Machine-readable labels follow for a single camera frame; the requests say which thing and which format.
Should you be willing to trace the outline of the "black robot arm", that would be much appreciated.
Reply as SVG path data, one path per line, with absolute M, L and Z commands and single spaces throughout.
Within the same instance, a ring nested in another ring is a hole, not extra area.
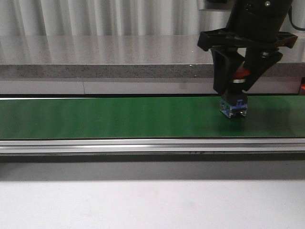
M 197 45 L 213 56 L 213 88 L 240 93 L 282 58 L 279 47 L 293 48 L 297 36 L 280 31 L 291 12 L 290 0 L 237 0 L 226 27 L 202 31 Z

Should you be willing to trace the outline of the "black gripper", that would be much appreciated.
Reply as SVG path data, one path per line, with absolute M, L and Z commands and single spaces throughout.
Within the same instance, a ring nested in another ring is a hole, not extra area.
M 243 86 L 243 90 L 248 91 L 269 68 L 281 60 L 283 54 L 278 47 L 293 48 L 297 39 L 298 36 L 294 34 L 280 31 L 272 42 L 255 41 L 221 28 L 200 32 L 197 46 L 204 51 L 211 49 L 213 89 L 222 95 L 243 62 L 243 67 L 250 71 Z M 245 58 L 238 53 L 238 48 L 246 48 Z

